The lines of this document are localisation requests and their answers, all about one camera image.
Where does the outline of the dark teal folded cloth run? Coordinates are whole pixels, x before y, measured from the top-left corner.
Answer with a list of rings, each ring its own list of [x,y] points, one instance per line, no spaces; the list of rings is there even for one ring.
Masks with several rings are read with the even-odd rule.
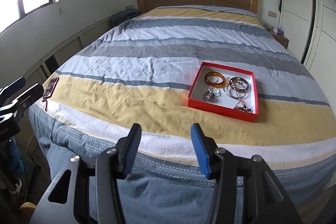
[[[123,10],[111,16],[111,26],[115,27],[123,22],[135,18],[140,15],[137,9]]]

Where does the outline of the amber brown bangle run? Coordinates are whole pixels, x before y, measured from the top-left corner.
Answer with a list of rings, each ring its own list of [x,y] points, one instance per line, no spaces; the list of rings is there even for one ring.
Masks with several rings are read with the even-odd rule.
[[[210,71],[205,74],[205,83],[211,87],[222,88],[225,82],[225,77],[219,72]]]

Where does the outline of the grey brown bangle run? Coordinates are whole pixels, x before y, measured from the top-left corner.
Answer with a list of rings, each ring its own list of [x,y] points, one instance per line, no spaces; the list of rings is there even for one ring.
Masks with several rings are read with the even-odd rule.
[[[249,89],[249,83],[242,77],[232,77],[229,81],[230,87],[239,93],[247,92]]]

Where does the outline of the wooden nightstand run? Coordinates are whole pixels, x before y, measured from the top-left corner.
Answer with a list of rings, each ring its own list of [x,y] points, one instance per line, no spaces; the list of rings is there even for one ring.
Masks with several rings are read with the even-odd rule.
[[[289,39],[287,39],[285,36],[281,36],[281,35],[276,35],[274,32],[273,32],[273,28],[270,28],[270,27],[266,27],[265,28],[271,35],[272,37],[278,41],[284,48],[288,48],[288,44],[289,44]]]

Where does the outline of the silver wristwatch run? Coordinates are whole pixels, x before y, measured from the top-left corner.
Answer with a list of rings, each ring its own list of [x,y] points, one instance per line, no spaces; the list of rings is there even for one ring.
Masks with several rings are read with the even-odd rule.
[[[203,93],[203,99],[209,102],[215,102],[221,95],[221,91],[216,87],[209,87]]]

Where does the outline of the low white wall cabinets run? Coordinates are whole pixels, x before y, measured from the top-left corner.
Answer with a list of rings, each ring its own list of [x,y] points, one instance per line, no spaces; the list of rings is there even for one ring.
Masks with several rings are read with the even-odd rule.
[[[78,53],[102,34],[110,30],[112,28],[110,19],[111,17],[109,16],[84,28],[50,50],[24,74],[23,77],[26,79],[26,86],[22,90],[25,91],[36,83],[42,84],[50,77],[51,71],[46,65],[46,61],[49,58],[53,57],[56,61],[56,66],[59,67],[75,53]],[[23,121],[20,122],[20,125],[22,126],[22,130],[15,139],[18,145],[24,149],[25,153],[31,155],[37,146],[33,129],[28,118],[24,118]]]

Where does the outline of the purple tissue box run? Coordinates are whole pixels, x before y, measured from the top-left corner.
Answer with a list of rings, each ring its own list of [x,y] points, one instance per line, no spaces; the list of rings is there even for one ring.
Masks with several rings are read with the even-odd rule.
[[[274,27],[274,28],[273,28],[273,32],[274,32],[276,35],[284,36],[284,30],[283,30],[281,27]]]

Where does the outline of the smartphone with red case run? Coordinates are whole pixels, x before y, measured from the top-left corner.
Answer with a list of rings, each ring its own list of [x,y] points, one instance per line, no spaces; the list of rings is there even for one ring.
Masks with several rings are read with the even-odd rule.
[[[56,88],[57,83],[59,82],[59,78],[55,77],[49,81],[49,84],[42,96],[44,100],[47,100],[52,97],[52,94],[54,93],[54,90]]]

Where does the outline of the striped bed duvet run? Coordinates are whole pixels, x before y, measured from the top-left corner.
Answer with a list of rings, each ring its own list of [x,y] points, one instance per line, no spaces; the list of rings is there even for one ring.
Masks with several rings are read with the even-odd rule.
[[[204,62],[254,74],[254,122],[187,105]],[[214,183],[198,168],[194,123],[236,156],[260,155],[297,206],[333,180],[333,110],[313,76],[250,11],[158,7],[107,31],[52,77],[52,96],[29,109],[51,177],[71,156],[99,155],[141,125],[133,170],[118,182],[127,223],[205,223]]]

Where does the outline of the large silver bangle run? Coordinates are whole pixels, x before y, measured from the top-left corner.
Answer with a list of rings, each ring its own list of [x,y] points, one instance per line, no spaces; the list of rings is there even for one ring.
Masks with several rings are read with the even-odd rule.
[[[242,92],[242,93],[237,92],[236,90],[234,90],[233,88],[230,87],[229,81],[230,81],[230,79],[228,80],[228,85],[226,87],[226,90],[227,90],[228,93],[230,93],[231,91],[233,91],[234,96],[232,96],[232,98],[234,98],[234,97],[235,98],[244,98],[247,95],[247,93],[249,92],[249,89],[248,89],[247,92]]]

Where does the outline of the red jewelry tray box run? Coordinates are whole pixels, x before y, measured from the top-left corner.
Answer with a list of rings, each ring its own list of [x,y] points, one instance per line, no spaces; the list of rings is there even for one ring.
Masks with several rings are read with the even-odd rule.
[[[203,93],[210,86],[205,83],[205,74],[215,71],[225,77],[225,85],[218,88],[221,95],[215,102],[203,99]],[[248,81],[250,88],[244,98],[232,98],[233,91],[227,92],[228,80],[232,77],[242,77]],[[230,118],[235,118],[247,122],[254,122],[259,115],[259,102],[255,75],[251,71],[226,65],[203,62],[194,78],[193,85],[187,97],[187,106],[198,110],[203,110]]]

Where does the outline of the white wardrobe doors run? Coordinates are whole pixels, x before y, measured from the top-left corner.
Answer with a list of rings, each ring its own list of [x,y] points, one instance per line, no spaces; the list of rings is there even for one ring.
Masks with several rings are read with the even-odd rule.
[[[289,52],[335,108],[335,0],[281,0],[280,27]]]

